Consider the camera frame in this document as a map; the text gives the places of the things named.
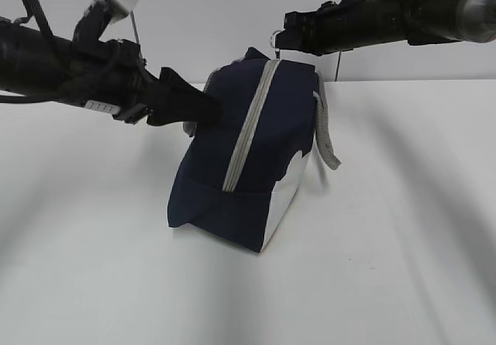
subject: black robotic arm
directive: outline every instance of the black robotic arm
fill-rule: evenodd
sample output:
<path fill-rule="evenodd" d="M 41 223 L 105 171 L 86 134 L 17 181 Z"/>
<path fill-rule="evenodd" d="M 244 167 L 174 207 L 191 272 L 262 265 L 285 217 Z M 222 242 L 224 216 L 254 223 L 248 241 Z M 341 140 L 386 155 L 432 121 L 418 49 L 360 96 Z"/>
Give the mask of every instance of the black robotic arm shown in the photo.
<path fill-rule="evenodd" d="M 275 47 L 317 56 L 407 40 L 410 45 L 496 39 L 496 0 L 342 0 L 289 12 Z"/>
<path fill-rule="evenodd" d="M 127 17 L 137 0 L 94 0 L 72 41 L 56 37 L 38 0 L 22 0 L 27 15 L 0 17 L 0 89 L 24 95 L 0 96 L 3 103 L 59 102 L 135 124 L 215 122 L 216 101 L 169 67 L 149 73 L 140 46 L 128 40 L 100 41 L 107 26 Z M 25 26 L 34 17 L 40 31 Z"/>

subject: white label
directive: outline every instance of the white label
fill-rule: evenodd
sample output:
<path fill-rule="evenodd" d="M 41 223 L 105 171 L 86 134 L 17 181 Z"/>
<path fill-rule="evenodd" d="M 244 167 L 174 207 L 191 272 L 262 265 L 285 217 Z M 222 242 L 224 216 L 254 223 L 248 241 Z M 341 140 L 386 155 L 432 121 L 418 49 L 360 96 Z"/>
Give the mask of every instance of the white label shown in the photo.
<path fill-rule="evenodd" d="M 119 114 L 119 111 L 121 111 L 121 108 L 116 105 L 110 105 L 109 103 L 98 101 L 88 101 L 86 102 L 86 106 L 84 108 L 93 111 L 104 112 L 110 115 Z"/>

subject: white backdrop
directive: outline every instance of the white backdrop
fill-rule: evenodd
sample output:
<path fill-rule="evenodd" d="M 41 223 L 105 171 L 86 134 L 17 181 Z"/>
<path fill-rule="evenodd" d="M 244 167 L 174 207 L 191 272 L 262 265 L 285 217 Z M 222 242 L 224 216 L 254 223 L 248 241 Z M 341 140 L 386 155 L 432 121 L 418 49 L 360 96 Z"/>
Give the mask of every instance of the white backdrop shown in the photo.
<path fill-rule="evenodd" d="M 58 36 L 71 38 L 91 0 L 40 0 Z M 328 0 L 139 0 L 137 22 L 150 70 L 177 69 L 187 80 L 205 82 L 212 70 L 241 57 L 249 46 L 273 55 L 270 35 L 284 14 L 313 11 Z M 21 0 L 0 0 L 0 16 L 23 15 Z M 111 28 L 105 39 L 132 39 L 129 20 Z M 417 80 L 496 78 L 491 44 L 457 43 L 409 47 L 406 43 L 363 48 L 343 56 L 341 79 Z M 284 57 L 317 64 L 334 80 L 336 56 L 284 52 Z"/>
<path fill-rule="evenodd" d="M 167 228 L 188 138 L 63 105 L 0 109 L 0 343 L 496 342 L 496 81 L 328 85 L 260 256 Z"/>

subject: navy blue bag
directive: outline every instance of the navy blue bag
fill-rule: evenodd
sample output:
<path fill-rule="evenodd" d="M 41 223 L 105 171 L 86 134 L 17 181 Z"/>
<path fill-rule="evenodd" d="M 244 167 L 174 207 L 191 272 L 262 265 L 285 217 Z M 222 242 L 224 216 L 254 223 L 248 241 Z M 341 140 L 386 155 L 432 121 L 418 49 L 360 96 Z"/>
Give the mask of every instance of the navy blue bag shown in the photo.
<path fill-rule="evenodd" d="M 315 131 L 324 161 L 334 170 L 340 164 L 321 83 L 314 66 L 254 48 L 214 71 L 205 92 L 220 101 L 222 120 L 184 124 L 195 138 L 170 195 L 170 227 L 190 223 L 261 252 L 298 190 Z"/>

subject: gray zipper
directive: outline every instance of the gray zipper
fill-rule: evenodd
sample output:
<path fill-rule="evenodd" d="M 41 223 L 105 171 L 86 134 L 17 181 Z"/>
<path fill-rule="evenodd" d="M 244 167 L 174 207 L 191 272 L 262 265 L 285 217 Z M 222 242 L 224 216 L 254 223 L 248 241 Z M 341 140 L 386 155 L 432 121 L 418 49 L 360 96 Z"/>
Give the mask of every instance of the gray zipper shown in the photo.
<path fill-rule="evenodd" d="M 234 192 L 238 185 L 239 178 L 241 177 L 241 173 L 243 172 L 246 163 L 246 158 L 250 152 L 253 138 L 255 137 L 255 132 L 257 131 L 260 114 L 264 108 L 270 85 L 272 84 L 272 80 L 274 79 L 274 75 L 276 74 L 276 70 L 280 63 L 281 60 L 269 60 L 265 64 L 257 92 L 253 97 L 250 109 L 246 115 L 241 134 L 236 142 L 236 147 L 232 152 L 231 161 L 229 162 L 226 178 L 222 187 L 223 191 Z"/>

